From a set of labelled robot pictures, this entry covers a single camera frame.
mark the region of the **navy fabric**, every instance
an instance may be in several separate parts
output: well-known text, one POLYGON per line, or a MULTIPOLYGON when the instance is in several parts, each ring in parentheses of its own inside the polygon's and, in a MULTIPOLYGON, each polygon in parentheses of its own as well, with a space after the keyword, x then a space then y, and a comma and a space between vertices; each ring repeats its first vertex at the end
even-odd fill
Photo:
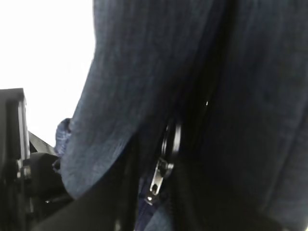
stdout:
MULTIPOLYGON (((72 196, 104 175, 136 131, 147 166, 179 89, 191 81, 187 73, 212 2, 94 0, 96 51, 61 162, 72 196)), ((200 156, 213 181, 302 231, 308 223, 308 2, 236 2, 200 156)), ((156 212, 146 230, 170 230, 167 220, 156 212)))

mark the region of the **zipper pull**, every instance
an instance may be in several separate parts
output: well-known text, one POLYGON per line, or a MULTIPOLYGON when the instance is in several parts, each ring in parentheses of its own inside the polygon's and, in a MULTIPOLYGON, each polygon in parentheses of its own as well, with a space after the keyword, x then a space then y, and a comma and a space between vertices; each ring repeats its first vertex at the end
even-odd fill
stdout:
POLYGON ((159 192, 163 181, 170 176, 173 170, 174 159, 180 149, 180 140, 181 125, 179 123, 170 122, 165 131, 162 143, 162 154, 156 163, 151 186, 145 197, 145 201, 150 205, 153 205, 159 199, 159 192))

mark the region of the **black strap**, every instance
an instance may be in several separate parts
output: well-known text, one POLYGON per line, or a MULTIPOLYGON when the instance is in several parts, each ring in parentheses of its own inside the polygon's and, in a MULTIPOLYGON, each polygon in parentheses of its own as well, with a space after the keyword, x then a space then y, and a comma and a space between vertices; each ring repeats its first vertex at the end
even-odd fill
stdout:
POLYGON ((80 199, 34 231, 132 231, 138 195, 139 144, 134 137, 109 171, 80 199))

